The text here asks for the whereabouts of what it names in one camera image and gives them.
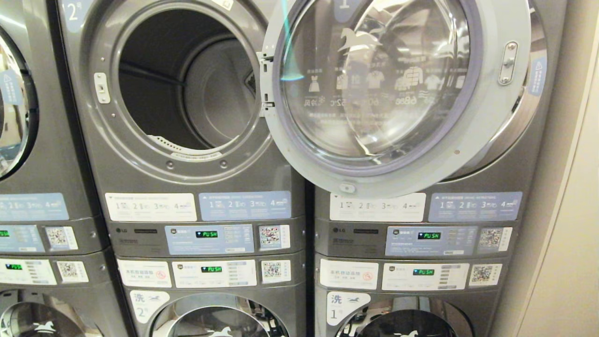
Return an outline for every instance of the washing machine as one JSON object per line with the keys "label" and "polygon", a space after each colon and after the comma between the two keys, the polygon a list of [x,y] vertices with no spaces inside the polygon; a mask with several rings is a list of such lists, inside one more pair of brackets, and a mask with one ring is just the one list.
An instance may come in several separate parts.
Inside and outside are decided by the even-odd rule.
{"label": "washing machine", "polygon": [[316,186],[315,336],[487,336],[566,1],[285,1],[263,113]]}
{"label": "washing machine", "polygon": [[[115,252],[263,254],[254,247],[260,225],[282,225],[292,242],[282,252],[297,251],[304,235],[304,180],[273,143],[254,75],[272,2],[58,5]],[[182,235],[172,234],[178,229],[167,228],[169,222],[221,236],[233,225],[241,245],[182,248]]]}
{"label": "washing machine", "polygon": [[0,261],[1,336],[133,336],[110,248]]}
{"label": "washing machine", "polygon": [[41,1],[0,4],[0,254],[108,245],[77,117]]}
{"label": "washing machine", "polygon": [[140,337],[311,335],[303,253],[117,262]]}

